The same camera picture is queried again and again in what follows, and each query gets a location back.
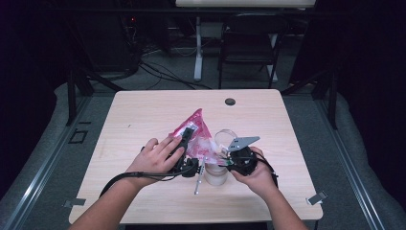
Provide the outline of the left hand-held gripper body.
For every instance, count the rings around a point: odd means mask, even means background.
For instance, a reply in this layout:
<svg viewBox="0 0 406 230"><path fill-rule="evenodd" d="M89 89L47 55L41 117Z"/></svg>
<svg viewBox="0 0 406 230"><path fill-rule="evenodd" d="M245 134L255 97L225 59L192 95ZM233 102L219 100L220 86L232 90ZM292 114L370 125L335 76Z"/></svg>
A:
<svg viewBox="0 0 406 230"><path fill-rule="evenodd" d="M185 158L179 159L178 163L173 168L175 176L181 175L186 178L197 176L194 188L194 194L199 194L199 187L202 183L203 173L205 171L206 158L199 160L198 158Z"/></svg>

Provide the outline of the person's left hand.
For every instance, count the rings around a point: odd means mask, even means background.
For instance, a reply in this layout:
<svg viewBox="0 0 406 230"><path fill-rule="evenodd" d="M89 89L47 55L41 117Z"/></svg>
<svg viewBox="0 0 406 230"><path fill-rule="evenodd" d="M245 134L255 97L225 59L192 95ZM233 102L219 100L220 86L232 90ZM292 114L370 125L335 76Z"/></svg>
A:
<svg viewBox="0 0 406 230"><path fill-rule="evenodd" d="M156 138L150 139L126 171L128 173L169 172L185 151L184 148L177 147L181 141L180 136L167 137L161 142Z"/></svg>

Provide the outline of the clear round plastic lid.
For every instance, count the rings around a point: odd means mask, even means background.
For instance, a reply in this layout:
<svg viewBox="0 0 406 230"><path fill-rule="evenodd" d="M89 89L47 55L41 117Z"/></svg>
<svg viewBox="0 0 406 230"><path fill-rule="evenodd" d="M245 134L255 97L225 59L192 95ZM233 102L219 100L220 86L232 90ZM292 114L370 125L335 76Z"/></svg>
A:
<svg viewBox="0 0 406 230"><path fill-rule="evenodd" d="M215 136L214 140L221 149L227 149L237 138L237 135L230 129L221 129Z"/></svg>

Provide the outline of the grey tape strip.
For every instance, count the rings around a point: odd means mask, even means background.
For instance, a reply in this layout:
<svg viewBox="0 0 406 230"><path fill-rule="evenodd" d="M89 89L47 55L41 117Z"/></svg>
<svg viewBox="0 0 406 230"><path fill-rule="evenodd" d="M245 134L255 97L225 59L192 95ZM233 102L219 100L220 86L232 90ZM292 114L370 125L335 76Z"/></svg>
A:
<svg viewBox="0 0 406 230"><path fill-rule="evenodd" d="M74 206L83 206L85 203L85 199L83 198L73 198L70 200L66 200L63 203L63 207L65 208L73 208Z"/></svg>
<svg viewBox="0 0 406 230"><path fill-rule="evenodd" d="M306 202L310 205L321 204L325 198L327 198L327 194L324 191L321 191L320 193L309 197Z"/></svg>

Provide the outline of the black metal stand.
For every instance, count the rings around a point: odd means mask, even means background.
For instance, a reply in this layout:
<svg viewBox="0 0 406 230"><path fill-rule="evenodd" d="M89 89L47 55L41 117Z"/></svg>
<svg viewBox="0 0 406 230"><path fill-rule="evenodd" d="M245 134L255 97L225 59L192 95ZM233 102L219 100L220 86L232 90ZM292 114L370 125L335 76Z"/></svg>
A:
<svg viewBox="0 0 406 230"><path fill-rule="evenodd" d="M91 97L95 93L94 87L90 81L97 81L107 88L118 92L123 88L103 78L101 75L82 66L75 65L67 77L67 92L68 92L68 121L67 126L71 125L77 117L77 91L85 97Z"/></svg>
<svg viewBox="0 0 406 230"><path fill-rule="evenodd" d="M336 105L337 105L337 84L338 74L336 68L329 68L322 70L315 75L305 80L293 83L288 88L284 89L281 94L286 96L293 94L299 89L305 87L311 82L315 82L316 86L311 92L311 96L314 100L321 100L326 94L328 94L327 105L327 120L329 121L333 129L337 128L336 125Z"/></svg>

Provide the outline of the pink white green plastic bag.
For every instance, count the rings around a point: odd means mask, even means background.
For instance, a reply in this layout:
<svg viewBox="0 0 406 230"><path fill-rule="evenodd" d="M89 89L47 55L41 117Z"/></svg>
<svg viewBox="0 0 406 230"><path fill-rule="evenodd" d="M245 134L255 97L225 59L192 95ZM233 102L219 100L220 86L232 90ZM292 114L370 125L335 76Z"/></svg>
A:
<svg viewBox="0 0 406 230"><path fill-rule="evenodd" d="M202 109L197 109L188 119L186 119L174 132L169 136L181 136L186 128L193 130L192 138L188 141L186 154L190 158L198 158L199 160L206 159L208 164L216 164L227 166L228 161L226 156L221 152L221 147L212 137L208 127L206 126Z"/></svg>

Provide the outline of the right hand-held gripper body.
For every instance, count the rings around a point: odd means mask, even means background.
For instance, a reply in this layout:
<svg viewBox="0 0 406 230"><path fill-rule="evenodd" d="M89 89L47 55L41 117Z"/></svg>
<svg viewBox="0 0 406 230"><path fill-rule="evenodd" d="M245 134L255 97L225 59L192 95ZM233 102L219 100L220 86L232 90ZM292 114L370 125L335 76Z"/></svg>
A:
<svg viewBox="0 0 406 230"><path fill-rule="evenodd" d="M258 136L236 137L227 149L227 170L235 171L243 176L251 174L257 164L258 158L249 146L259 140Z"/></svg>

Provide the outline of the black folding chair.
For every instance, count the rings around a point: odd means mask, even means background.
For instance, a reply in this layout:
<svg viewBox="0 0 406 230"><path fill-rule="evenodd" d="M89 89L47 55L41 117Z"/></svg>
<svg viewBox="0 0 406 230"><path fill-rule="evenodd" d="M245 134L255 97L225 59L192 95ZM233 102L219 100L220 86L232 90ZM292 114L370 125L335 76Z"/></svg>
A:
<svg viewBox="0 0 406 230"><path fill-rule="evenodd" d="M288 29L288 21L276 14L239 13L227 18L221 28L218 88L222 87L224 64L260 65L260 69L271 66L267 70L268 87L271 87L282 38Z"/></svg>

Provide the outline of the metal floor rail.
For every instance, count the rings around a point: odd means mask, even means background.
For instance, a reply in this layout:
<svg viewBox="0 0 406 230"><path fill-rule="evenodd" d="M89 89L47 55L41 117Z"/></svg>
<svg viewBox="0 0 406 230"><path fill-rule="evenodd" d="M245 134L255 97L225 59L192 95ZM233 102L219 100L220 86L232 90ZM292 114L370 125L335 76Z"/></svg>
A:
<svg viewBox="0 0 406 230"><path fill-rule="evenodd" d="M68 107L67 102L57 103L51 122L33 153L0 200L0 230L21 229L53 174L57 162L68 145L69 138L74 135L79 119L91 100L90 97L80 99L77 114L68 124L65 124L65 117L62 114L62 109Z"/></svg>
<svg viewBox="0 0 406 230"><path fill-rule="evenodd" d="M384 223L381 217L378 215L369 193L366 190L364 183L361 180L361 177L355 168L347 148L338 132L337 129L332 127L327 115L327 106L323 101L316 100L315 104L322 116L322 120L327 127L329 135L332 137L335 147L337 148L337 156L343 170L346 174L346 177L350 183L351 189L354 192L356 200L359 207L361 208L363 215L370 226L371 230L386 230Z"/></svg>

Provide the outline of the dark equipment case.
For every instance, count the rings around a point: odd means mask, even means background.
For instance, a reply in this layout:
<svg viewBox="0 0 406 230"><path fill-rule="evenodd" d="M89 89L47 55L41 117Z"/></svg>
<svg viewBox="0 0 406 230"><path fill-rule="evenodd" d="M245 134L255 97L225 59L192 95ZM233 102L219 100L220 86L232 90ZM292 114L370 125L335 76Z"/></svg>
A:
<svg viewBox="0 0 406 230"><path fill-rule="evenodd" d="M130 53L121 19L115 14L83 13L76 22L92 66L97 72L134 72L137 57Z"/></svg>

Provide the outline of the person's right hand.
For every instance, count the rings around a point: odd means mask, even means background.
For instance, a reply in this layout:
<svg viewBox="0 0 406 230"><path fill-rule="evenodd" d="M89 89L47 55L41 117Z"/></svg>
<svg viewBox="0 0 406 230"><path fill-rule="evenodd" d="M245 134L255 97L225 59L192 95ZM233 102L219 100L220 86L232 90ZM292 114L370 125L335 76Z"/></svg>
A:
<svg viewBox="0 0 406 230"><path fill-rule="evenodd" d="M270 170L266 160L263 158L263 153L256 147L251 147L256 155L259 156L259 162L255 170L249 175L241 175L236 171L231 171L235 179L260 196L264 201L273 201L280 194L273 178L272 171Z"/></svg>

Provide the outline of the white desk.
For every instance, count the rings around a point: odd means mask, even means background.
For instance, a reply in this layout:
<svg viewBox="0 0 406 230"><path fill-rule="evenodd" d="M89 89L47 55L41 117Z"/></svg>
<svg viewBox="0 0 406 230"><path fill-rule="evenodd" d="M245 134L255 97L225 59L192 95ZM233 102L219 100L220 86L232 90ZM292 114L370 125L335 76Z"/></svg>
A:
<svg viewBox="0 0 406 230"><path fill-rule="evenodd" d="M236 8L252 8L252 9L308 9L314 8L317 0L175 0L176 7L180 8L197 8L197 9L236 9ZM203 53L202 53L202 36L201 36L201 18L195 17L195 37L196 37L196 59L194 65L195 81L202 80Z"/></svg>

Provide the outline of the clear plastic jar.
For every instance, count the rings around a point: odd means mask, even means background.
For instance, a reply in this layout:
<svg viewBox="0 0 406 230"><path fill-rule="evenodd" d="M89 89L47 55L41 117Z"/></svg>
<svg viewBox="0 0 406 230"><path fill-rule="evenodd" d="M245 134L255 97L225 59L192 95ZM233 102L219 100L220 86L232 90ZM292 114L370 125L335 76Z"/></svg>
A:
<svg viewBox="0 0 406 230"><path fill-rule="evenodd" d="M225 167L206 163L204 177L209 184L220 186L226 182L228 171Z"/></svg>

